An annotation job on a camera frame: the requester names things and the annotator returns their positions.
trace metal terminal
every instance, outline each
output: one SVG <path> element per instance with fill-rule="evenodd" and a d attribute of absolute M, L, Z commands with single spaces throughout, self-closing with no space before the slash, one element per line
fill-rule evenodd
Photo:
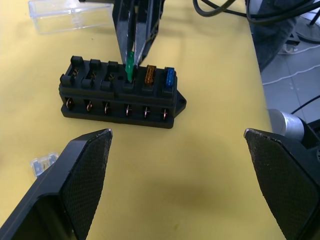
<path fill-rule="evenodd" d="M 89 101 L 89 103 L 88 103 L 87 106 L 86 106 L 86 111 L 87 111 L 87 112 L 90 112 L 91 109 L 92 109 L 92 107 L 93 107 L 93 105 L 92 105 L 91 101 Z"/>
<path fill-rule="evenodd" d="M 109 112 L 108 112 L 108 109 L 109 109 L 109 103 L 106 103 L 105 104 L 105 107 L 104 107 L 104 113 L 105 114 L 108 114 Z"/>
<path fill-rule="evenodd" d="M 146 119 L 150 114 L 150 109 L 146 106 L 143 112 L 144 112 L 144 118 Z"/>
<path fill-rule="evenodd" d="M 163 115 L 163 120 L 166 120 L 167 115 L 168 115 L 168 110 L 167 110 L 167 109 L 164 109 L 162 115 Z"/>
<path fill-rule="evenodd" d="M 166 88 L 172 88 L 174 84 L 174 77 L 175 77 L 175 69 L 173 67 L 167 67 L 167 75 L 165 81 Z"/>
<path fill-rule="evenodd" d="M 145 75 L 145 84 L 148 86 L 152 86 L 154 84 L 154 72 L 156 70 L 156 66 L 148 65 Z"/>
<path fill-rule="evenodd" d="M 131 113 L 131 108 L 130 108 L 131 106 L 128 104 L 127 106 L 126 106 L 126 108 L 125 108 L 125 115 L 127 116 L 127 117 L 129 117 L 129 115 L 130 115 L 130 113 Z"/>
<path fill-rule="evenodd" d="M 93 81 L 93 80 L 95 80 L 95 78 L 96 78 L 96 74 L 93 72 L 93 73 L 91 74 L 90 79 Z"/>
<path fill-rule="evenodd" d="M 79 72 L 78 69 L 74 69 L 74 70 L 72 71 L 72 74 L 71 74 L 71 75 L 73 75 L 74 77 L 76 77 L 76 76 L 78 75 L 78 72 Z"/>
<path fill-rule="evenodd" d="M 66 100 L 66 108 L 67 109 L 69 109 L 69 110 L 71 110 L 72 109 L 72 107 L 73 107 L 73 105 L 74 105 L 74 103 L 73 103 L 73 101 L 72 101 L 72 98 L 68 98 L 67 100 Z"/>
<path fill-rule="evenodd" d="M 109 80 L 110 82 L 113 82 L 113 81 L 115 80 L 115 75 L 110 74 L 110 75 L 108 76 L 108 80 Z"/>

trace black cable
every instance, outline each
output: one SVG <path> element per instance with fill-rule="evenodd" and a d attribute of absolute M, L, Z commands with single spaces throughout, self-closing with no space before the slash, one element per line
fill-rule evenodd
<path fill-rule="evenodd" d="M 320 17 L 320 10 L 316 13 L 316 15 L 314 16 L 314 18 L 312 19 L 309 25 L 310 26 L 314 25 L 319 17 Z"/>
<path fill-rule="evenodd" d="M 214 8 L 214 9 L 219 8 L 218 5 L 214 4 L 213 2 L 211 2 L 209 0 L 201 0 L 201 1 L 204 2 L 205 4 L 207 4 L 208 6 Z M 313 2 L 313 1 L 314 0 L 302 0 L 301 2 L 297 3 L 296 5 L 291 6 L 291 7 L 287 8 L 287 9 L 284 9 L 284 10 L 275 11 L 275 12 L 266 13 L 266 14 L 251 14 L 251 18 L 253 18 L 253 19 L 263 19 L 263 18 L 279 16 L 281 14 L 285 14 L 288 11 L 295 10 L 295 9 L 301 7 L 302 5 L 308 4 L 308 3 Z M 228 14 L 234 14 L 234 15 L 237 15 L 237 16 L 240 16 L 240 17 L 244 17 L 244 18 L 247 17 L 247 15 L 245 13 L 243 13 L 243 12 L 232 11 L 232 10 L 228 10 L 228 9 L 225 10 L 224 12 L 228 13 Z"/>
<path fill-rule="evenodd" d="M 298 107 L 296 110 L 294 110 L 291 114 L 295 114 L 296 112 L 298 112 L 300 109 L 304 108 L 305 106 L 307 106 L 308 104 L 312 103 L 314 100 L 320 99 L 320 95 L 312 98 L 311 100 L 307 101 L 305 104 L 302 104 L 300 107 Z"/>
<path fill-rule="evenodd" d="M 235 1 L 236 0 L 226 0 L 224 4 L 213 11 L 203 11 L 198 4 L 198 0 L 192 0 L 195 11 L 202 17 L 212 17 L 218 15 L 227 10 L 227 8 L 230 7 Z"/>
<path fill-rule="evenodd" d="M 320 1 L 318 1 L 318 2 L 312 3 L 310 5 L 301 7 L 299 9 L 288 11 L 282 15 L 279 15 L 279 16 L 269 17 L 264 20 L 255 20 L 255 19 L 252 19 L 250 16 L 250 9 L 249 9 L 250 1 L 251 0 L 247 0 L 247 3 L 246 3 L 246 18 L 248 19 L 248 21 L 250 23 L 257 24 L 257 25 L 269 25 L 269 24 L 273 24 L 273 23 L 277 23 L 277 22 L 286 20 L 286 19 L 291 19 L 291 18 L 300 16 L 301 14 L 308 13 L 308 12 L 320 7 Z"/>

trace clear plastic box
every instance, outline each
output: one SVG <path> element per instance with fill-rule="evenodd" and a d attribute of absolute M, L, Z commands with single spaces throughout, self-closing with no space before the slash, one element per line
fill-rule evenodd
<path fill-rule="evenodd" d="M 78 0 L 32 0 L 29 14 L 39 33 L 112 24 L 112 4 Z"/>

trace textured gripper pad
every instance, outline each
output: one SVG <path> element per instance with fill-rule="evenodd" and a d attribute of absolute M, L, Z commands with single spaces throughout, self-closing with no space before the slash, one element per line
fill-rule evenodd
<path fill-rule="evenodd" d="M 62 188 L 62 201 L 79 240 L 85 240 L 104 185 L 112 132 L 89 140 Z"/>
<path fill-rule="evenodd" d="M 254 131 L 245 139 L 273 216 L 287 240 L 299 239 L 318 204 L 316 187 L 281 143 Z"/>

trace metal cylinder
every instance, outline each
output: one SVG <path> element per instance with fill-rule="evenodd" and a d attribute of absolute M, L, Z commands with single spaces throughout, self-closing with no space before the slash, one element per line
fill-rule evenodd
<path fill-rule="evenodd" d="M 302 141 L 305 129 L 299 117 L 277 109 L 269 109 L 268 111 L 273 133 L 299 142 Z"/>

